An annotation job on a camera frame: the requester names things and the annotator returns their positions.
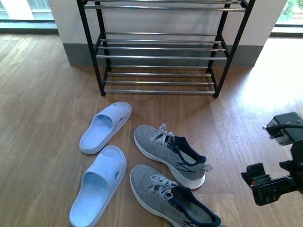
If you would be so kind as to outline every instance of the metal shoe rack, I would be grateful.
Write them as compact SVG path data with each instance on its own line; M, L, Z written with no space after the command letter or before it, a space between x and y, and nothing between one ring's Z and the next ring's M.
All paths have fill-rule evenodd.
M211 94L217 98L255 1L256 0L250 0L249 2L246 0L77 0L101 95L105 96L106 93L110 92L181 93ZM96 44L93 44L86 16L86 10L89 9L96 10L98 16L100 34ZM215 11L218 12L221 20L216 34L155 33L148 31L111 32L106 30L106 21L103 20L102 12L112 9L133 10L133 12L136 10L162 10L164 12L166 10ZM243 13L242 22L230 51L222 35L229 12ZM123 38L107 38L113 35L122 35ZM142 39L145 35L156 38ZM177 39L166 39L166 37L176 37ZM199 38L199 40L187 41L184 39L185 37L196 37ZM201 40L201 37L206 37L208 41ZM216 57L218 52L222 52L223 57ZM107 65L103 78L99 71L98 59L105 59ZM170 61L172 64L161 64L161 62L165 61ZM188 61L193 61L194 65L184 65L184 63ZM201 61L206 61L206 65L201 66L197 64L197 62ZM218 80L219 83L217 83L217 75L215 76L213 71L214 61L225 62L223 73ZM125 89L125 87L134 87L134 89ZM142 87L148 87L149 89L143 90L141 89Z

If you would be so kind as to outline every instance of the white shoelace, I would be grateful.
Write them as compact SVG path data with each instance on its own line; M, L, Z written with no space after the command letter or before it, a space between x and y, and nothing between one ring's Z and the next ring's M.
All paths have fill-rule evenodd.
M168 137L168 143L171 142L172 140L174 140L174 134L172 132L167 133L166 130L166 124L163 124L162 126L159 127L160 131L158 133L156 133L152 140L155 143L159 143L161 145L165 145L165 139L166 137Z
M177 183L167 179L166 177L160 177L153 175L150 177L150 185L148 188L152 188L152 193L157 192L158 196L161 196L165 201L170 200L173 195L171 189L177 187Z

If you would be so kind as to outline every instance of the gray sneaker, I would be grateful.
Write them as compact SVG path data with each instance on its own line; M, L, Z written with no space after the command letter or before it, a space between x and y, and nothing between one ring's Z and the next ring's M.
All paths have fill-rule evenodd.
M134 167L130 182L140 205L165 218L174 227L218 227L221 223L220 218L199 202L189 188L167 179L149 166Z
M206 165L206 157L195 152L185 137L167 133L166 124L160 130L141 125L134 131L138 149L148 158L168 166L176 180L190 189L200 187L205 180L205 171L212 170Z

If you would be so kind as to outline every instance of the slipper strap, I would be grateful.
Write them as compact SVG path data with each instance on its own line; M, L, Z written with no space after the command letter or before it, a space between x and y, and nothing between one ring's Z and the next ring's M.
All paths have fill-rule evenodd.
M104 110L102 110L100 113L98 113L96 117L99 115L104 115L109 117L113 122L113 129L114 129L121 121L121 118L125 119L128 114L129 114L128 111L119 108L115 105L110 105Z
M93 164L85 172L83 178L86 173L95 173L101 176L108 183L109 190L111 190L112 186L115 184L116 173L121 172L121 169L121 162L99 154Z

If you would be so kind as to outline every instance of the light blue slipper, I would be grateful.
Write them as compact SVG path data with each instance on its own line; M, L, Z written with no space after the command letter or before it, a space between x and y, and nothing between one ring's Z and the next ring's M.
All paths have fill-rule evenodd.
M93 227L104 213L126 172L126 158L115 146L105 147L85 172L79 194L71 207L74 227Z
M96 114L80 139L80 150L85 154L99 152L125 125L131 114L132 107L126 102L113 103Z

